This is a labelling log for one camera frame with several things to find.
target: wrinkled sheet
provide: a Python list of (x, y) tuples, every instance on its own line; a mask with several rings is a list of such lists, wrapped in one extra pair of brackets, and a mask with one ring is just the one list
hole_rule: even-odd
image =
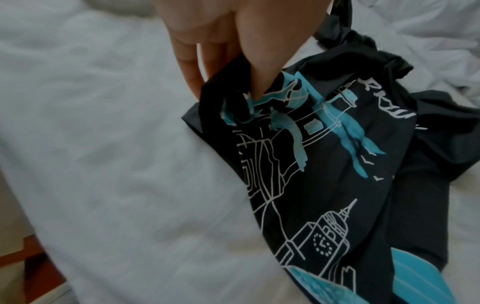
[[(354, 28), (415, 66), (403, 84), (468, 100), (393, 27)], [(292, 62), (320, 52), (310, 40)], [(180, 119), (194, 98), (157, 19), (75, 0), (0, 0), (0, 166), (79, 301), (308, 303), (264, 243), (245, 186)], [(479, 298), (480, 168), (452, 187), (459, 303)]]

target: white bedsheet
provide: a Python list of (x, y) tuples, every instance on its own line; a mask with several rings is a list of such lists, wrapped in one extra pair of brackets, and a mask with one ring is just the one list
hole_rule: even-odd
[[(372, 10), (354, 11), (417, 64)], [(293, 61), (319, 51), (310, 41)], [(404, 84), (468, 103), (420, 63)], [(194, 98), (159, 20), (0, 0), (0, 93), (1, 169), (81, 303), (308, 303), (245, 186), (180, 119)], [(478, 298), (479, 173), (452, 191), (446, 272), (460, 303)]]

